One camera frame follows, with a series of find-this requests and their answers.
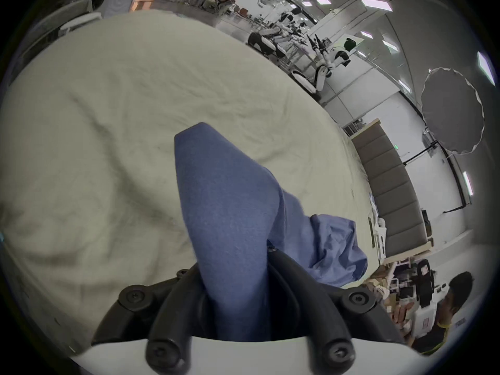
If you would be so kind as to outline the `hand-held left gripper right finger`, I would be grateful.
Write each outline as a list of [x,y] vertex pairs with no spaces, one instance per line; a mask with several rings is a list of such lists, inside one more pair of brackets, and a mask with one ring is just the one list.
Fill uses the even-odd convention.
[[403,345],[386,310],[363,286],[342,289],[317,282],[287,254],[267,250],[272,336],[305,336],[313,373],[347,373],[357,353],[353,337]]

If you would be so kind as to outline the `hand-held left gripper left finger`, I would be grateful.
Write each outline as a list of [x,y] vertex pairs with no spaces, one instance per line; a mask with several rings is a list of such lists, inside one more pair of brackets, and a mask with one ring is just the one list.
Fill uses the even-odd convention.
[[215,338],[212,304],[198,265],[175,278],[124,288],[104,315],[91,346],[147,339],[145,358],[157,374],[187,374],[191,339]]

